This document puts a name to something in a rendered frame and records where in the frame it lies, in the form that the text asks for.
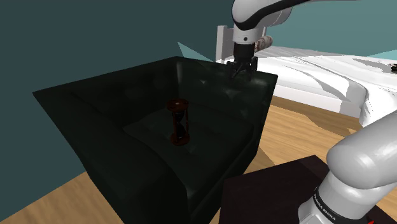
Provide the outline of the brown wooden hourglass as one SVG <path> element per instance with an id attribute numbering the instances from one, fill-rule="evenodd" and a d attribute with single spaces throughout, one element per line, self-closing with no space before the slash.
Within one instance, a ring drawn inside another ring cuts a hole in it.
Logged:
<path id="1" fill-rule="evenodd" d="M 173 133 L 170 136 L 171 143 L 182 146 L 190 141 L 189 102 L 185 99 L 172 99 L 167 102 L 167 109 L 172 113 Z"/>

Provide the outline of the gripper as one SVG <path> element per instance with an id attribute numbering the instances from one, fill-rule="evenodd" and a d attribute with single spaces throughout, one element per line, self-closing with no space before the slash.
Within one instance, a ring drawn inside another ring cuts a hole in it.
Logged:
<path id="1" fill-rule="evenodd" d="M 246 65 L 248 81 L 251 81 L 253 73 L 257 71 L 258 57 L 254 56 L 255 44 L 234 43 L 234 61 L 228 61 L 226 66 L 229 68 L 229 78 L 235 78 Z"/>

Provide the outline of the white bed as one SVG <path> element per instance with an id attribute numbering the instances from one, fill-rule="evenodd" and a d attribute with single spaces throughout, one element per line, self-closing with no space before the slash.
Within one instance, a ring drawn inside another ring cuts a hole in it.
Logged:
<path id="1" fill-rule="evenodd" d="M 358 118 L 362 126 L 397 110 L 396 60 L 270 46 L 258 70 L 276 74 L 274 95 Z"/>

